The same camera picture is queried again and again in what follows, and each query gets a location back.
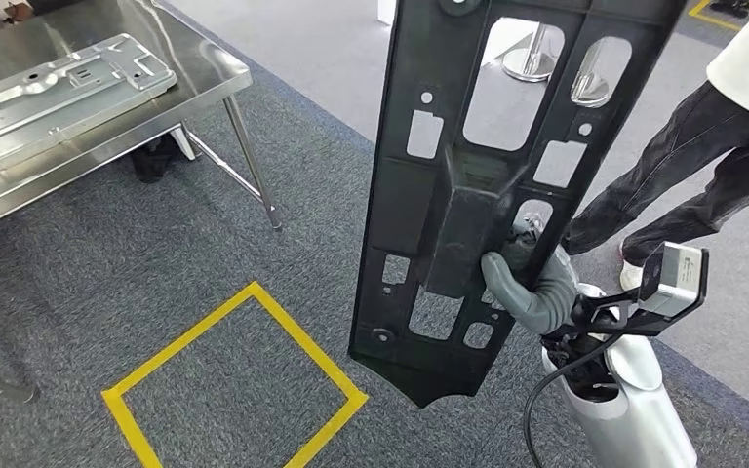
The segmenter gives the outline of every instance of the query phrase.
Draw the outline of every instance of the black cable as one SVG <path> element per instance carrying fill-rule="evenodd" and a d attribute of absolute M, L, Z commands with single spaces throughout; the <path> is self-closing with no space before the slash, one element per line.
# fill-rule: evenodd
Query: black cable
<path fill-rule="evenodd" d="M 618 341 L 618 339 L 621 338 L 622 335 L 623 333 L 612 334 L 608 339 L 602 341 L 602 344 L 596 346 L 584 356 L 581 356 L 580 358 L 567 364 L 566 366 L 553 370 L 551 373 L 542 378 L 541 381 L 538 382 L 538 384 L 535 385 L 530 392 L 530 396 L 527 398 L 527 403 L 524 405 L 524 420 L 522 421 L 522 423 L 524 426 L 524 442 L 527 444 L 527 451 L 530 453 L 530 459 L 532 460 L 532 465 L 534 465 L 535 468 L 543 468 L 541 460 L 538 459 L 538 454 L 535 453 L 535 446 L 532 444 L 532 407 L 535 405 L 535 400 L 538 398 L 538 395 L 540 395 L 541 391 L 543 391 L 544 388 L 546 388 L 547 385 L 552 383 L 552 381 L 556 378 L 570 373 L 572 370 L 581 367 L 585 363 L 595 359 L 598 355 L 607 351 L 607 349 L 613 346 Z"/>

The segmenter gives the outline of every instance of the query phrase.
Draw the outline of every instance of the white sneaker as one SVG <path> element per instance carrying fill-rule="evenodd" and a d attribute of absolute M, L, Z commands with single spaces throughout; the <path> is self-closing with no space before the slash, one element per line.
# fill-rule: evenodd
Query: white sneaker
<path fill-rule="evenodd" d="M 621 257 L 621 261 L 624 262 L 624 266 L 621 267 L 621 275 L 618 277 L 621 288 L 625 291 L 635 290 L 642 285 L 642 273 L 644 268 L 636 266 L 631 263 L 627 263 L 624 260 L 624 241 L 622 240 L 618 244 L 618 256 Z"/>

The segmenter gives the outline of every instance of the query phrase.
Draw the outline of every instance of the black bracket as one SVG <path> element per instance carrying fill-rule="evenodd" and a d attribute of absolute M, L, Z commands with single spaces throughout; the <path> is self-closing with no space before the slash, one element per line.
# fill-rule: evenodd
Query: black bracket
<path fill-rule="evenodd" d="M 479 259 L 500 250 L 521 205 L 540 200 L 552 215 L 517 277 L 532 285 L 643 89 L 685 0 L 399 1 L 389 46 L 349 354 L 419 406 L 447 395 L 475 395 L 514 321 L 484 301 Z M 504 17 L 560 28 L 556 60 L 524 145 L 513 151 L 468 141 L 463 124 L 481 57 Z M 580 107 L 571 88 L 591 45 L 628 41 L 632 55 L 602 107 Z M 422 97 L 431 94 L 432 99 Z M 407 150 L 413 113 L 443 120 L 432 159 Z M 579 131 L 591 124 L 592 131 Z M 566 187 L 533 180 L 552 141 L 586 150 Z M 407 259 L 401 284 L 383 281 L 387 255 Z M 419 288 L 463 298 L 452 332 L 434 339 L 412 332 Z M 474 323 L 493 328 L 483 348 L 464 344 Z"/>

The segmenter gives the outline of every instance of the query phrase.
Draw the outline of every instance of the gray robotic hand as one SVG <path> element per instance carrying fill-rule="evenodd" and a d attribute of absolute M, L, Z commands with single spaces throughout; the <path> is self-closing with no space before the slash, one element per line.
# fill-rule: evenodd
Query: gray robotic hand
<path fill-rule="evenodd" d="M 500 253 L 485 253 L 481 270 L 490 293 L 527 330 L 549 334 L 571 322 L 577 280 L 570 258 L 561 248 L 547 261 L 532 292 L 513 278 L 507 259 Z"/>

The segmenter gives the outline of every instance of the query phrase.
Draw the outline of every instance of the yellow tape square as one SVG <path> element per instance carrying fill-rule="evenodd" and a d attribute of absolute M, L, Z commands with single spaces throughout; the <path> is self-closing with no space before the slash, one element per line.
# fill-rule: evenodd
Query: yellow tape square
<path fill-rule="evenodd" d="M 128 374 L 113 387 L 101 392 L 110 414 L 119 424 L 122 434 L 128 440 L 131 450 L 138 457 L 145 468 L 161 468 L 162 463 L 134 420 L 131 411 L 125 405 L 122 395 L 140 383 L 145 377 L 157 368 L 168 362 L 182 348 L 198 338 L 207 329 L 222 320 L 231 311 L 239 307 L 243 302 L 253 297 L 260 305 L 279 323 L 283 330 L 305 351 L 305 353 L 326 373 L 329 379 L 335 383 L 343 392 L 348 401 L 305 443 L 295 456 L 289 460 L 286 468 L 298 468 L 305 466 L 314 455 L 340 430 L 343 425 L 351 419 L 357 410 L 369 399 L 365 393 L 358 390 L 352 381 L 332 361 L 320 346 L 295 322 L 295 320 L 266 292 L 256 281 L 247 285 L 236 295 L 225 301 L 214 312 L 202 319 L 199 323 L 175 339 L 162 351 L 156 353 L 136 370 Z"/>
<path fill-rule="evenodd" d="M 705 15 L 702 13 L 702 10 L 705 9 L 710 4 L 711 0 L 701 0 L 699 3 L 696 4 L 693 8 L 690 9 L 688 12 L 688 15 L 698 19 L 703 20 L 706 22 L 710 22 L 711 24 L 716 24 L 717 26 L 724 27 L 726 29 L 730 29 L 731 31 L 740 31 L 742 30 L 742 26 L 738 24 L 734 24 L 732 22 L 724 21 L 718 18 L 713 18 L 711 16 Z"/>

